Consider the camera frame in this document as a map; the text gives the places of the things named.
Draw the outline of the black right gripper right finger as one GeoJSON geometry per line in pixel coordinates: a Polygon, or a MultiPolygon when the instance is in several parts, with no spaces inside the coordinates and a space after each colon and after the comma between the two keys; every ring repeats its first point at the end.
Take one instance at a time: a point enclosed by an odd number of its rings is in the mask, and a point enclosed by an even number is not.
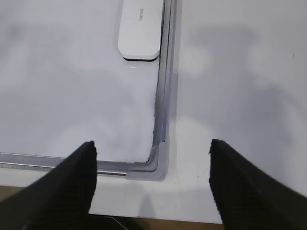
{"type": "Polygon", "coordinates": [[[249,162],[225,141],[210,146],[209,184],[226,230],[305,230],[307,198],[249,162]]]}

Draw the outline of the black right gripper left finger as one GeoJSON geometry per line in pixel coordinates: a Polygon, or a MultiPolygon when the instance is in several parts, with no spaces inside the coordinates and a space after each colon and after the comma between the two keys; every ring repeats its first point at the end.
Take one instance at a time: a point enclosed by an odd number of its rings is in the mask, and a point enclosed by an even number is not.
{"type": "Polygon", "coordinates": [[[0,203],[2,230],[84,230],[97,184],[97,152],[83,143],[57,167],[0,203]]]}

